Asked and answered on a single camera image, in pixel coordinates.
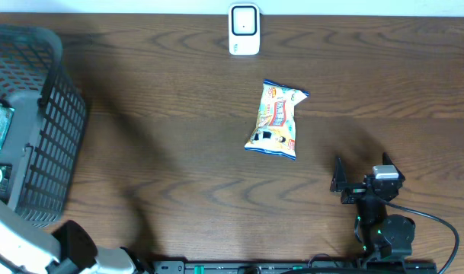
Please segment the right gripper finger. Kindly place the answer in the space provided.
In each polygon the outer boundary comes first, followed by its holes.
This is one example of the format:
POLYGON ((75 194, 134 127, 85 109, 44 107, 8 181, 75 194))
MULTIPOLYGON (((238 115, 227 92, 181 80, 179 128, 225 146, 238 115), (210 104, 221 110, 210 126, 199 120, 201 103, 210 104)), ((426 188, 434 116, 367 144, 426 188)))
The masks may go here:
POLYGON ((339 157, 334 160, 334 173, 331 180, 330 191, 331 192, 342 192, 347 187, 347 177, 339 157))
POLYGON ((382 153, 382 171, 381 178, 384 180, 405 180, 405 176, 395 166, 386 152, 382 153))

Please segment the yellow snack chip bag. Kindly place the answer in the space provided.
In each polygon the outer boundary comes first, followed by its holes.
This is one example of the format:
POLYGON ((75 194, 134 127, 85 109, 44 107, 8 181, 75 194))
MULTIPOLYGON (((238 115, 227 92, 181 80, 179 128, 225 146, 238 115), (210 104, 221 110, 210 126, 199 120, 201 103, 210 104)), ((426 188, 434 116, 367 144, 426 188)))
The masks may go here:
POLYGON ((265 79, 255 129, 244 149, 295 160, 295 107, 308 97, 308 91, 265 79))

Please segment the dark green round-label packet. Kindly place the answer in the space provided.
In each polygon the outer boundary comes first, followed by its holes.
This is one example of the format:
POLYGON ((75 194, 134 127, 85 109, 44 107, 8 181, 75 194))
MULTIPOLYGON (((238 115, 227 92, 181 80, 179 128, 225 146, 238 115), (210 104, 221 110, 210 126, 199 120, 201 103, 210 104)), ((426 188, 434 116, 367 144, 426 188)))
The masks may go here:
POLYGON ((0 199, 7 201, 10 197, 11 165, 0 165, 0 199))

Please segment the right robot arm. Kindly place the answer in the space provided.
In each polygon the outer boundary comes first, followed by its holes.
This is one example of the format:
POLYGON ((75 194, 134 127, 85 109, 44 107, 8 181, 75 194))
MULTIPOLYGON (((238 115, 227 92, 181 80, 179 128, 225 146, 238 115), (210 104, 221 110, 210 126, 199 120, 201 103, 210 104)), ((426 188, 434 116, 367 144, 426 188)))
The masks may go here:
POLYGON ((335 158, 330 191, 341 194, 341 203, 354 204, 357 219, 354 234, 364 246, 360 267, 375 263, 400 263, 412 255, 415 223, 403 215, 390 215, 387 204, 401 189, 405 176, 384 153, 382 163, 359 183, 349 183, 340 158, 335 158))

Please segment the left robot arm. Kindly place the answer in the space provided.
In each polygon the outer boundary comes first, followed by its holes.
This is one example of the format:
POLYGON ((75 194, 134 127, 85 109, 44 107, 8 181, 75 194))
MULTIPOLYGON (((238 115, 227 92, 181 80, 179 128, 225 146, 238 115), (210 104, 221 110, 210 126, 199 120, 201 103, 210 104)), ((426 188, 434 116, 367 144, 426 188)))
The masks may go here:
POLYGON ((28 224, 0 200, 0 273, 153 273, 126 248, 98 247, 76 222, 52 234, 28 224))

